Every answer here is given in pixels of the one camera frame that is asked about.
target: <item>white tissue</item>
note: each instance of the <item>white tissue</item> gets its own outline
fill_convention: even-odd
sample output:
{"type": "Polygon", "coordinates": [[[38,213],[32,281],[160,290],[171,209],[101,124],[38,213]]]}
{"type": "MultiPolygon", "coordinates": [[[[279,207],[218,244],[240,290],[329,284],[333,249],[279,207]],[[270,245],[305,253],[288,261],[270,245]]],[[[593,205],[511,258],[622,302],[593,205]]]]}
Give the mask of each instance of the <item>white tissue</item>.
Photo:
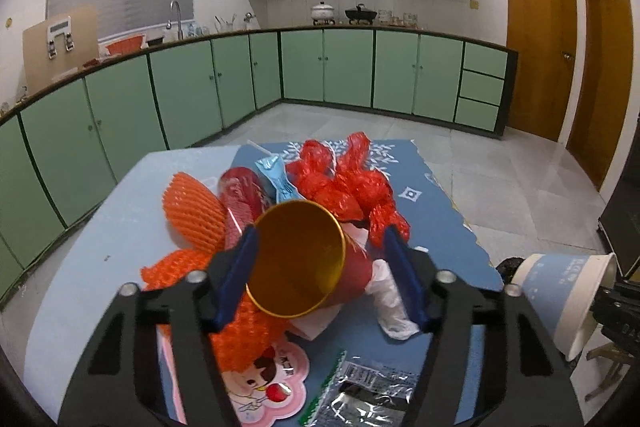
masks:
{"type": "Polygon", "coordinates": [[[378,323],[392,339],[405,341],[419,331],[418,326],[407,318],[396,281],[383,259],[373,261],[373,277],[364,291],[373,295],[378,323]]]}

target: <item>pink sticker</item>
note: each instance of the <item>pink sticker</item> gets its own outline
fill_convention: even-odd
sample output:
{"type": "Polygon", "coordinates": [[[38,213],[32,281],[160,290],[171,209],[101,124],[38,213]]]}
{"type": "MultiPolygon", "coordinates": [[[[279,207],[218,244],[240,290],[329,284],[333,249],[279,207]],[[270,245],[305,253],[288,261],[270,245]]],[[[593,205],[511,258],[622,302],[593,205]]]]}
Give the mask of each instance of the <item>pink sticker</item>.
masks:
{"type": "MultiPolygon", "coordinates": [[[[173,353],[164,337],[162,351],[173,381],[177,419],[186,423],[177,390],[173,353]]],[[[308,374],[309,359],[305,351],[283,337],[244,372],[226,371],[222,378],[242,425],[270,427],[276,420],[293,416],[302,409],[306,399],[304,380],[308,374]]]]}

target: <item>brown door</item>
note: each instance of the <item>brown door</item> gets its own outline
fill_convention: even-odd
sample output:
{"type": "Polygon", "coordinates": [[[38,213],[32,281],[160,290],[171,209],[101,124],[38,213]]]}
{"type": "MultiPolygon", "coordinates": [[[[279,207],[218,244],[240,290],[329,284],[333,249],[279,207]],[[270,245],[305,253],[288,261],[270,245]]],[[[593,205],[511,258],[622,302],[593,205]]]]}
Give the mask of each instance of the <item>brown door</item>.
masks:
{"type": "Polygon", "coordinates": [[[511,127],[557,141],[574,77],[576,0],[509,0],[507,47],[519,52],[511,127]]]}
{"type": "Polygon", "coordinates": [[[587,47],[580,99],[567,149],[597,188],[625,120],[634,38],[629,0],[587,0],[587,47]]]}

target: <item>metal bolt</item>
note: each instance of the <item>metal bolt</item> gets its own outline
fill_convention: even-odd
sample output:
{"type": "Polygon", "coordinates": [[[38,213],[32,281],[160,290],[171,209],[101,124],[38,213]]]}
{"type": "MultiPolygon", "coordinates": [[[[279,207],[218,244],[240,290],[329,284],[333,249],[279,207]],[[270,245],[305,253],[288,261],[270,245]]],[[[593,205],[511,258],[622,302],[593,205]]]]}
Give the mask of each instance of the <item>metal bolt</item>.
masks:
{"type": "Polygon", "coordinates": [[[138,288],[138,285],[136,283],[127,282],[120,286],[120,291],[118,293],[120,293],[120,295],[122,295],[123,297],[130,297],[138,293],[138,290],[140,290],[140,288],[138,288]]]}
{"type": "Polygon", "coordinates": [[[507,284],[504,286],[504,292],[510,297],[520,297],[522,288],[517,284],[507,284]]]}
{"type": "Polygon", "coordinates": [[[191,284],[198,284],[207,278],[207,272],[202,270],[194,270],[187,274],[187,282],[191,284]]]}
{"type": "Polygon", "coordinates": [[[456,274],[449,270],[440,270],[436,273],[436,280],[443,284],[451,284],[457,279],[456,274]]]}

